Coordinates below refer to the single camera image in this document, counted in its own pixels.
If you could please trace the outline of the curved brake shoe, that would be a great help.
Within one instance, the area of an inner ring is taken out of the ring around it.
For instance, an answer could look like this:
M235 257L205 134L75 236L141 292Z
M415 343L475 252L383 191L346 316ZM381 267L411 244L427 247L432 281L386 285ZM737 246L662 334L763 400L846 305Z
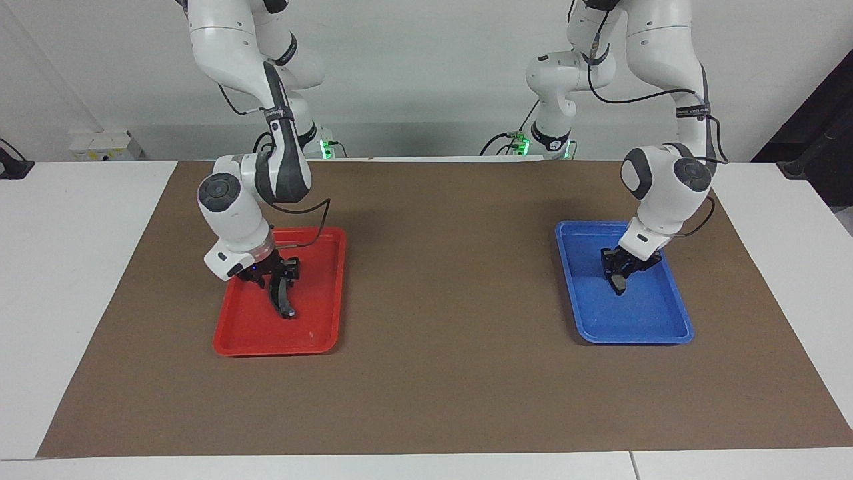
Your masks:
M295 308L289 300L289 289L293 281L282 275L271 275L267 293L275 312L283 319L294 319Z

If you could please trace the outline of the blue plastic tray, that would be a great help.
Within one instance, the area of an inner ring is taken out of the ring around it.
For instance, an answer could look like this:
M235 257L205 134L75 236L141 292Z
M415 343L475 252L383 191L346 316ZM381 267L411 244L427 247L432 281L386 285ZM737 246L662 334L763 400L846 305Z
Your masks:
M600 250L614 247L624 221L561 221L556 243L578 333L589 343L680 345L694 329L667 258L628 279L624 295L607 282Z

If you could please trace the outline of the red plastic tray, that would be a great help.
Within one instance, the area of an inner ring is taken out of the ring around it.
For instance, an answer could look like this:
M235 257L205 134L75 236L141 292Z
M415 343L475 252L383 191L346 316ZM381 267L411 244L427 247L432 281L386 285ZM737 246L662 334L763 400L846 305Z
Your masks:
M281 251L301 261L299 278L287 289L295 318L284 319L268 289L229 280L213 335L213 349L226 357L326 353L337 343L343 295L345 232L324 227L316 243Z

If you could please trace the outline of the white power strip box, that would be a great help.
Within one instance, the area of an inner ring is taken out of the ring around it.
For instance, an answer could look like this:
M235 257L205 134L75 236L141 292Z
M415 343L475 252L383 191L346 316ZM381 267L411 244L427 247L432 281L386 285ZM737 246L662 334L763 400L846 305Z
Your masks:
M130 131L70 131L68 151L77 161L140 161L143 149Z

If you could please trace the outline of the brown table mat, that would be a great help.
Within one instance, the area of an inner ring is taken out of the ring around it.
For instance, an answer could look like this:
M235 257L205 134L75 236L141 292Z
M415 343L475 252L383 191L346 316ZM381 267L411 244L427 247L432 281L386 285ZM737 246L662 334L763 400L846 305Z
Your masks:
M853 446L723 209L665 255L694 340L585 343L554 228L624 221L618 162L315 162L347 235L328 355L226 358L225 284L177 164L40 457Z

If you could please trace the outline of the black stand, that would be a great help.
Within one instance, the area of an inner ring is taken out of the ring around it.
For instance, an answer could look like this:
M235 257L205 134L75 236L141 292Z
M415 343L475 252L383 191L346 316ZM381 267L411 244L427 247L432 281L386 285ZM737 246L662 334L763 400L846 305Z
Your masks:
M808 182L853 237L853 49L752 162Z

